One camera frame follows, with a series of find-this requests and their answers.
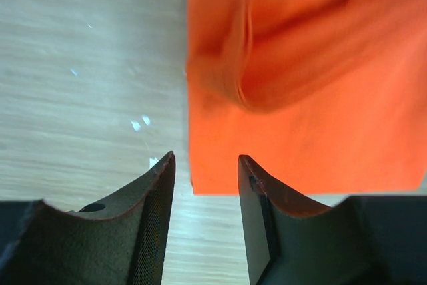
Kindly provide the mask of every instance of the white light spot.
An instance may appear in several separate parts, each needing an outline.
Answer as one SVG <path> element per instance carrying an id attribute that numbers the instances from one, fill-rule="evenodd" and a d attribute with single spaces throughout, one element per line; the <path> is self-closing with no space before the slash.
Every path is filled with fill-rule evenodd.
<path id="1" fill-rule="evenodd" d="M 141 130 L 141 125 L 137 122 L 137 121 L 131 121 L 132 126 L 134 128 L 135 131 L 140 131 Z"/>
<path id="2" fill-rule="evenodd" d="M 149 118 L 147 115 L 142 115 L 142 120 L 144 121 L 144 123 L 145 123 L 147 126 L 150 126 L 150 125 L 151 125 L 151 120 L 150 120 L 150 118 Z"/>
<path id="3" fill-rule="evenodd" d="M 157 164 L 157 162 L 158 162 L 159 160 L 156 158 L 156 157 L 154 157 L 154 158 L 149 158 L 149 167 L 150 168 L 152 168 L 155 164 Z"/>

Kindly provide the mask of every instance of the orange fabric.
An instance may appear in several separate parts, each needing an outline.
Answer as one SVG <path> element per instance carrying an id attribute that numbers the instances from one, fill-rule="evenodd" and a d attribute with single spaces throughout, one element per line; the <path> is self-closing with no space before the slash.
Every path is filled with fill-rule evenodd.
<path id="1" fill-rule="evenodd" d="M 427 167 L 427 0 L 188 0 L 196 194 L 249 154 L 305 194 L 416 189 Z"/>

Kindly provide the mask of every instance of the light wood tabletop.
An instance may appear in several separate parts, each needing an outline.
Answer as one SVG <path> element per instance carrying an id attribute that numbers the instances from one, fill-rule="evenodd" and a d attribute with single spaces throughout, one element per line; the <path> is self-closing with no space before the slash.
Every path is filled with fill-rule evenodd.
<path id="1" fill-rule="evenodd" d="M 248 284 L 238 197 L 191 188 L 186 0 L 0 4 L 1 199 L 79 210 L 173 150 L 163 284 Z"/>

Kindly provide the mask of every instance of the wooden surface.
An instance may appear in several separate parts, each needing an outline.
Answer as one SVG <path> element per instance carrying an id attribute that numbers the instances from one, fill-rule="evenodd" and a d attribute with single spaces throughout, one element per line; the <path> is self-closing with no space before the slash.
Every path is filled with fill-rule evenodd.
<path id="1" fill-rule="evenodd" d="M 248 284 L 238 198 L 192 194 L 185 0 L 0 4 L 0 197 L 78 210 L 174 150 L 163 284 Z"/>

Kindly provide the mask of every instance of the black plastic part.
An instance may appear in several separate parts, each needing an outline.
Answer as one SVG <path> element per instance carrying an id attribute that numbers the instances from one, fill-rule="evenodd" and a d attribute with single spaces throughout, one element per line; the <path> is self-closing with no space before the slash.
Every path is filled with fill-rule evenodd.
<path id="1" fill-rule="evenodd" d="M 175 156 L 79 212 L 0 202 L 0 284 L 161 284 Z"/>
<path id="2" fill-rule="evenodd" d="M 238 170 L 251 285 L 427 284 L 427 197 L 350 196 L 330 208 L 249 156 Z"/>

